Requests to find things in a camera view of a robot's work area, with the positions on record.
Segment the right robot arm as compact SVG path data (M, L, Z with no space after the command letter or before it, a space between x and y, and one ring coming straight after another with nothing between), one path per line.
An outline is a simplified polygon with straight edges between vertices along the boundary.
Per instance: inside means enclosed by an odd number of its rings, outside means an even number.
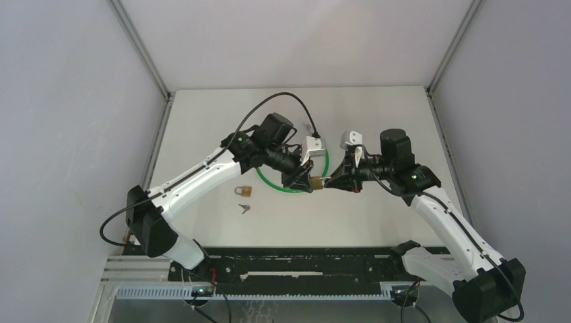
M344 132L341 148L343 161L325 180L326 188L359 193L365 182L376 182L415 211L452 256L443 260L413 240L403 242L391 251L389 270L394 278L413 275L439 288L467 322L506 319L512 308L518 310L514 321L524 320L523 264L491 247L463 217L435 173L416 162L404 130L381 132L378 154L369 153L355 131Z

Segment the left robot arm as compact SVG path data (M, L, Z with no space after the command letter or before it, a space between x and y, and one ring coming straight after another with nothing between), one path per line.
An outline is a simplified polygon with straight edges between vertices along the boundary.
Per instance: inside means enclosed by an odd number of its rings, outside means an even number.
M181 175L147 190L131 188L126 224L143 253L150 258L165 256L181 264L192 279L203 280L211 270L204 251L172 224L189 205L220 184L263 165L281 172L284 187L311 193L311 157L322 155L325 144L310 135L289 151L286 139L293 130L288 119L271 113L260 125L226 137L211 155Z

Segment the small silver key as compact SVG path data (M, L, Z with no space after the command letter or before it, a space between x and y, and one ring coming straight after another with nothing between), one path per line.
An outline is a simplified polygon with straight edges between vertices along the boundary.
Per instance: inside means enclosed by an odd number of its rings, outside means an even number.
M242 208L242 214L245 214L247 211L250 211L251 209L250 205L239 204L239 206Z

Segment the green cable lock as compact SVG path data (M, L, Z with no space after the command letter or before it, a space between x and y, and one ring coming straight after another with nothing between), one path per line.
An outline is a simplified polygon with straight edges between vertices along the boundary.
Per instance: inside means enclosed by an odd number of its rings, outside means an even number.
M327 172L329 171L329 166L330 166L330 157L329 157L329 152L326 151L325 153L325 166L324 166L324 170L321 174L322 178L325 178L327 176ZM270 181L261 171L260 168L256 168L256 173L258 175L258 177L269 187L271 187L274 190L278 190L280 192L284 192L287 194L300 194L303 193L302 190L297 190L297 189L291 189L291 188L284 188L281 186L278 186L276 184L274 184L272 181Z

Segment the brass padlock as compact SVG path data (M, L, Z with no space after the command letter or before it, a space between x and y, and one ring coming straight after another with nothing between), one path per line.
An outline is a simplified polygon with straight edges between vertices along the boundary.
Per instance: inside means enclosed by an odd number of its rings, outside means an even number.
M251 197L252 194L252 187L251 186L237 186L234 189L234 193L237 194L238 196L242 196L242 197Z
M310 177L310 185L313 190L322 190L326 187L326 182L330 179L329 176L320 177L320 176L311 176Z

